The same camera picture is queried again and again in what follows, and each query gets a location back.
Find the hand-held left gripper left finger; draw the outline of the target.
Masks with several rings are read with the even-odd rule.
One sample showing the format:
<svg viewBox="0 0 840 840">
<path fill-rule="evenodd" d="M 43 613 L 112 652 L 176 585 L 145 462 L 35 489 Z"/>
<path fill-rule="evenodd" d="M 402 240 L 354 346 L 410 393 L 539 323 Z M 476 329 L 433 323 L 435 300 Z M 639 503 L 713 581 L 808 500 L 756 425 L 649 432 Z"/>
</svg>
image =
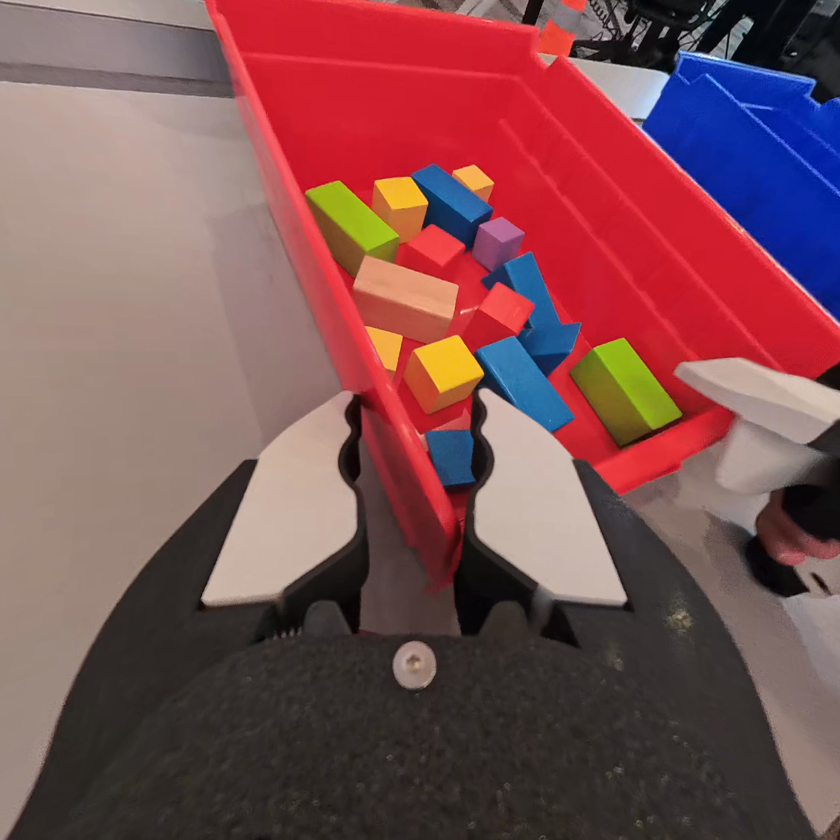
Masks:
<svg viewBox="0 0 840 840">
<path fill-rule="evenodd" d="M 370 571 L 361 474 L 361 399 L 341 392 L 260 453 L 202 606 L 279 607 L 303 620 L 319 601 L 359 620 Z"/>
</svg>

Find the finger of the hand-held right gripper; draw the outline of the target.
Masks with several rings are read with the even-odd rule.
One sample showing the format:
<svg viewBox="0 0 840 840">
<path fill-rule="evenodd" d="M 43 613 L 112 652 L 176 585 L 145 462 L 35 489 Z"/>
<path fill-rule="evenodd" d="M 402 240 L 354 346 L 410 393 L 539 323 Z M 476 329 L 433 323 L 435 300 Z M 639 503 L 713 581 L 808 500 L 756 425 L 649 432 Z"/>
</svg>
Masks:
<svg viewBox="0 0 840 840">
<path fill-rule="evenodd" d="M 742 420 L 786 440 L 827 447 L 838 438 L 839 391 L 743 358 L 681 362 L 675 377 Z"/>
</svg>

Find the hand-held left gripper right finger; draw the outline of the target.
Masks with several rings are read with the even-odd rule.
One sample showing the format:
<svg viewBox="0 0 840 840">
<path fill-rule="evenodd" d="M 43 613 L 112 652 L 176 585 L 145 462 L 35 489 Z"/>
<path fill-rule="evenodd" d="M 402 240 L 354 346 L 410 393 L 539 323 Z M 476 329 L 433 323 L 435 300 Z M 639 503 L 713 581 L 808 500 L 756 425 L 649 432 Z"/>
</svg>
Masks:
<svg viewBox="0 0 840 840">
<path fill-rule="evenodd" d="M 533 621 L 561 605 L 622 610 L 628 594 L 575 458 L 490 389 L 474 394 L 476 483 L 456 588 L 487 605 L 518 603 Z"/>
</svg>

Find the blue plastic bin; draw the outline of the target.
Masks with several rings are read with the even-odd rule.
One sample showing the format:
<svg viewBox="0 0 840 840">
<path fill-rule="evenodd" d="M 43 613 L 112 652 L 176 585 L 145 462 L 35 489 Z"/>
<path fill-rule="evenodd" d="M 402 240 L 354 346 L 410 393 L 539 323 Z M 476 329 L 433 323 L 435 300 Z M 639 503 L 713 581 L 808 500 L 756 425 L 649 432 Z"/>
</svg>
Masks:
<svg viewBox="0 0 840 840">
<path fill-rule="evenodd" d="M 815 85 L 680 52 L 644 131 L 838 320 L 839 101 Z"/>
</svg>

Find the red plastic bin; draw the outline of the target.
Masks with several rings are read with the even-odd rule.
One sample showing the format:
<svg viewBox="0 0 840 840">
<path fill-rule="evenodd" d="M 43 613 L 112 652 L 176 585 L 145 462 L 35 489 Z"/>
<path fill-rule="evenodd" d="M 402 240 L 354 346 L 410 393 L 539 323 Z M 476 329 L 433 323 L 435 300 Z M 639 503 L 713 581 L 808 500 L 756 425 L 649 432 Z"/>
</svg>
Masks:
<svg viewBox="0 0 840 840">
<path fill-rule="evenodd" d="M 407 544 L 435 588 L 452 579 L 464 502 L 419 442 L 427 416 L 388 378 L 305 192 L 430 163 L 476 164 L 492 206 L 524 229 L 561 316 L 571 362 L 626 338 L 679 422 L 618 448 L 564 369 L 574 413 L 557 433 L 618 494 L 676 472 L 731 415 L 673 376 L 682 361 L 747 358 L 816 378 L 838 326 L 567 59 L 545 66 L 533 28 L 373 2 L 207 2 L 276 227 Z"/>
</svg>

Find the pile of coloured wooden blocks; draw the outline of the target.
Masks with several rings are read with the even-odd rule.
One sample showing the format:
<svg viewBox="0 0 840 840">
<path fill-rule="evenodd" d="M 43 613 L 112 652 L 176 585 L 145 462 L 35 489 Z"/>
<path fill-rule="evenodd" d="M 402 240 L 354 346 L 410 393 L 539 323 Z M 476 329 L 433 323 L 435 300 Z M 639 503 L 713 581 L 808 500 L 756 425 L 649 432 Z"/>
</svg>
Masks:
<svg viewBox="0 0 840 840">
<path fill-rule="evenodd" d="M 390 381 L 374 375 L 371 420 L 374 464 L 393 489 L 409 480 L 425 496 L 445 488 L 458 493 L 470 484 L 456 477 L 457 438 L 469 435 L 470 400 L 483 383 L 552 434 L 573 425 L 574 449 L 587 440 L 586 458 L 620 491 L 676 471 L 687 460 L 686 425 L 681 411 L 642 368 L 640 396 L 661 397 L 663 408 L 649 408 L 639 432 L 619 437 L 610 426 L 614 450 L 630 455 L 594 458 L 594 426 L 576 423 L 551 382 L 553 372 L 573 351 L 580 324 L 554 320 L 539 327 L 541 314 L 555 316 L 553 302 L 532 253 L 518 255 L 522 231 L 509 226 L 508 262 L 494 270 L 485 264 L 484 294 L 478 307 L 476 286 L 455 282 L 462 268 L 477 266 L 466 250 L 501 235 L 507 220 L 491 219 L 490 206 L 435 165 L 414 176 L 374 183 L 368 206 L 340 181 L 314 186 L 304 194 L 325 246 L 345 278 L 335 299 L 349 325 L 363 324 L 373 350 L 363 350 L 357 329 L 353 346 L 373 369 L 376 352 Z"/>
</svg>

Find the grey desk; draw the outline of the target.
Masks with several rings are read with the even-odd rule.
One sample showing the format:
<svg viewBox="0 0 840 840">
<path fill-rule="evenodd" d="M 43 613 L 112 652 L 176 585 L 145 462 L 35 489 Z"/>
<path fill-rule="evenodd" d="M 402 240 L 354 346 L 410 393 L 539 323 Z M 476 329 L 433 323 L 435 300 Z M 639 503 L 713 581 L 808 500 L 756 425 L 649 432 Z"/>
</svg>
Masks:
<svg viewBox="0 0 840 840">
<path fill-rule="evenodd" d="M 102 625 L 339 381 L 202 8 L 2 2 L 2 838 Z"/>
</svg>

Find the person's right hand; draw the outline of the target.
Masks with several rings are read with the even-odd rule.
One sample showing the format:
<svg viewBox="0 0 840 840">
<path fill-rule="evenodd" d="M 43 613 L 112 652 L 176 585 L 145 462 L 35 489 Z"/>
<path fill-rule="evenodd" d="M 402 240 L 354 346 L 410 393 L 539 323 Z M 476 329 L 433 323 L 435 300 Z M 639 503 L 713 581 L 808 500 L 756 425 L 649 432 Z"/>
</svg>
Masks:
<svg viewBox="0 0 840 840">
<path fill-rule="evenodd" d="M 799 528 L 782 506 L 784 493 L 775 490 L 755 521 L 756 536 L 775 561 L 796 566 L 808 559 L 829 561 L 839 555 L 838 541 L 821 541 Z"/>
</svg>

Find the red floor object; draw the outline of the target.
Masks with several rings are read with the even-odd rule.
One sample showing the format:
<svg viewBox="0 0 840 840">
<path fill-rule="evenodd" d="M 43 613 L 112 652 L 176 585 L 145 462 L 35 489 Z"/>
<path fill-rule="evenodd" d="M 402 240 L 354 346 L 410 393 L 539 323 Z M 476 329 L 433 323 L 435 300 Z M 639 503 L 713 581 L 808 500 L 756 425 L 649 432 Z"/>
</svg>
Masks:
<svg viewBox="0 0 840 840">
<path fill-rule="evenodd" d="M 583 18 L 587 1 L 557 1 L 539 35 L 537 52 L 541 56 L 568 57 Z"/>
</svg>

